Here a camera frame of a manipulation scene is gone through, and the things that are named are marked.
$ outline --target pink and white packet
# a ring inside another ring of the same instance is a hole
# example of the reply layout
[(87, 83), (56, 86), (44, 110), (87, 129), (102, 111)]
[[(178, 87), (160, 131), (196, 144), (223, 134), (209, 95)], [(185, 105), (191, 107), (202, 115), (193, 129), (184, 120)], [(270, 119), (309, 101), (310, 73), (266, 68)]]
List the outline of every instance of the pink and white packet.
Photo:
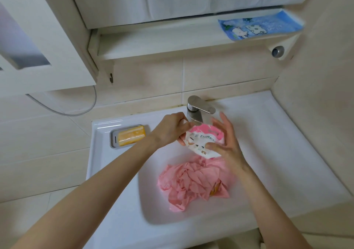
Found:
[(194, 126), (185, 133), (185, 145), (199, 156), (211, 159), (220, 157), (219, 153), (205, 148), (206, 143), (224, 144), (224, 133), (217, 127), (207, 124)]

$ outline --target cable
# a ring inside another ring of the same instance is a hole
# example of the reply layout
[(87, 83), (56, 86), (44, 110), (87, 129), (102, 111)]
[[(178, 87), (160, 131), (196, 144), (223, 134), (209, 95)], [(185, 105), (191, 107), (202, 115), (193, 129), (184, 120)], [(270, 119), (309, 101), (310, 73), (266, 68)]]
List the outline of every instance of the cable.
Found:
[(73, 114), (73, 115), (69, 115), (69, 114), (57, 112), (57, 111), (55, 111), (55, 110), (49, 108), (48, 106), (42, 104), (40, 101), (38, 101), (37, 99), (33, 98), (31, 95), (26, 94), (26, 96), (29, 97), (30, 99), (32, 99), (33, 101), (35, 101), (37, 104), (39, 104), (39, 105), (42, 106), (43, 108), (45, 108), (45, 109), (47, 109), (47, 110), (49, 110), (49, 111), (51, 111), (51, 112), (53, 112), (53, 113), (56, 113), (56, 114), (58, 114), (58, 115), (61, 115), (61, 116), (81, 116), (81, 115), (86, 114), (87, 112), (91, 111), (92, 108), (94, 108), (95, 105), (96, 105), (97, 92), (96, 92), (96, 88), (95, 88), (94, 85), (93, 85), (93, 89), (95, 90), (95, 102), (92, 104), (92, 106), (91, 106), (88, 110), (86, 110), (86, 111), (84, 111), (84, 112), (82, 112), (82, 113)]

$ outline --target blue plastic bag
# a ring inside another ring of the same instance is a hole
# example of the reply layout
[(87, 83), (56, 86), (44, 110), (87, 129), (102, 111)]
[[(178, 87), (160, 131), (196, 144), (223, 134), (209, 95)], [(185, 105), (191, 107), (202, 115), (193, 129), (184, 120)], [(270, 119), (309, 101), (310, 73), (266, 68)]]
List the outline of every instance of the blue plastic bag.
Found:
[(265, 34), (291, 33), (303, 29), (302, 25), (283, 10), (274, 15), (218, 21), (226, 35), (233, 41)]

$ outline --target shelf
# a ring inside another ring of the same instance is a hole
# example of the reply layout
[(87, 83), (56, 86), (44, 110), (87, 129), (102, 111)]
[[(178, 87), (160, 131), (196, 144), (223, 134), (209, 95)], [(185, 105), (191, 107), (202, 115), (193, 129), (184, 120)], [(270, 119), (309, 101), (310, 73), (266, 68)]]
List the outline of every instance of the shelf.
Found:
[[(301, 32), (271, 34), (232, 41), (218, 23), (218, 19), (252, 18), (276, 14), (281, 10), (281, 8), (254, 10), (200, 18), (100, 28), (95, 30), (91, 36), (89, 51), (94, 60), (103, 61), (221, 44), (234, 43), (242, 46), (246, 43), (249, 44), (249, 41), (258, 40), (267, 40), (259, 41), (259, 44), (265, 43), (268, 48), (272, 49), (278, 43), (283, 43), (286, 40), (286, 44), (290, 44), (291, 48)], [(288, 11), (287, 13), (299, 24), (304, 24), (294, 14)]]

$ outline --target sink countertop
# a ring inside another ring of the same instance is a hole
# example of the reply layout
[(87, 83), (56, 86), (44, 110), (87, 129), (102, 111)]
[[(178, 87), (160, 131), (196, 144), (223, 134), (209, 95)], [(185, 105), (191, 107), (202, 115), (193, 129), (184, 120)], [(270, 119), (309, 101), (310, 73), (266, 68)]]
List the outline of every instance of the sink countertop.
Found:
[[(210, 103), (230, 118), (246, 160), (288, 216), (352, 198), (270, 91)], [(186, 113), (187, 108), (94, 121), (86, 178), (128, 149), (110, 147), (113, 129), (142, 124), (152, 130), (164, 115), (180, 111)], [(187, 148), (170, 144), (145, 163), (85, 249), (182, 249), (257, 227), (237, 182), (229, 190), (230, 199), (197, 200), (185, 212), (168, 211), (168, 202), (156, 186), (157, 176), (175, 154), (187, 153), (183, 149)]]

